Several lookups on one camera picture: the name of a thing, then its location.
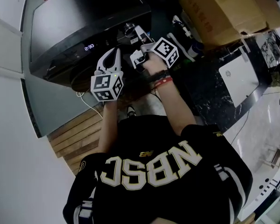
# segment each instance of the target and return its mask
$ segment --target black jersey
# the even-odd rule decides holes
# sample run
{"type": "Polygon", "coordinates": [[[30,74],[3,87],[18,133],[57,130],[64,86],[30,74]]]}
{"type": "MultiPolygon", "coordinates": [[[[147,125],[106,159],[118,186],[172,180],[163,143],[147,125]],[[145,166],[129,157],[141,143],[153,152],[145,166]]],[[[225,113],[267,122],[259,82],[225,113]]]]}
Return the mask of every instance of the black jersey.
{"type": "Polygon", "coordinates": [[[189,125],[175,135],[167,117],[119,123],[114,149],[92,154],[63,210],[68,224],[233,223],[252,174],[217,126],[189,125]]]}

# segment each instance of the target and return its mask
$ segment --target shoe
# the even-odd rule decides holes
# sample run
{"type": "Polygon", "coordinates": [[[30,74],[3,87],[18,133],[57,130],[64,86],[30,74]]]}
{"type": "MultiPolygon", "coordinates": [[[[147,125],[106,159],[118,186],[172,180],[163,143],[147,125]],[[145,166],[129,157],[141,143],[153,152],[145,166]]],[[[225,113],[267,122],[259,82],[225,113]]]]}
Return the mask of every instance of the shoe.
{"type": "Polygon", "coordinates": [[[129,105],[126,109],[126,115],[127,115],[128,118],[137,116],[134,107],[129,105]]]}

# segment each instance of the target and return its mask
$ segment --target red wristband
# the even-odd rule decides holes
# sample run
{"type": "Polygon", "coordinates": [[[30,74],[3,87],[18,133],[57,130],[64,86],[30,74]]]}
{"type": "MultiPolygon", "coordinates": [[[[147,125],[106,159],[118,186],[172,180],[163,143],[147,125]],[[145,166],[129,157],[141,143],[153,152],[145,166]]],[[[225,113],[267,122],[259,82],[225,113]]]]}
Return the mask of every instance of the red wristband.
{"type": "Polygon", "coordinates": [[[159,80],[157,81],[155,84],[154,84],[154,87],[157,88],[158,86],[162,85],[162,84],[165,84],[169,81],[173,81],[172,77],[166,77],[166,78],[163,78],[162,80],[159,80]]]}

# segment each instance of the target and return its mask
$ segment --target digital clock display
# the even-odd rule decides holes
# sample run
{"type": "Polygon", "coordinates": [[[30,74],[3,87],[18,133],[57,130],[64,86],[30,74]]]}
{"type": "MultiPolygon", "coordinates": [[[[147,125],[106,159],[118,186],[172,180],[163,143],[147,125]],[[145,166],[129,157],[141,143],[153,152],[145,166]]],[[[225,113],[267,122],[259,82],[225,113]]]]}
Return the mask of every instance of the digital clock display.
{"type": "Polygon", "coordinates": [[[91,49],[93,49],[93,48],[94,48],[94,45],[91,44],[91,45],[89,45],[89,46],[84,47],[84,50],[91,50],[91,49]]]}

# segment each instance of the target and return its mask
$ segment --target wooden floor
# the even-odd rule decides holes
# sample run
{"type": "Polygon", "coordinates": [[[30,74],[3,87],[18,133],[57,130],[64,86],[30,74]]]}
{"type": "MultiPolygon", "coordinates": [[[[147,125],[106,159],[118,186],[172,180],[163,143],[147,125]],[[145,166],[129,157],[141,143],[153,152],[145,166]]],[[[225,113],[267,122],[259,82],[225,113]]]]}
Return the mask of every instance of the wooden floor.
{"type": "MultiPolygon", "coordinates": [[[[103,107],[94,107],[103,115],[103,107]]],[[[63,157],[76,175],[80,161],[97,150],[102,118],[92,109],[61,126],[48,139],[57,157],[63,157]]]]}

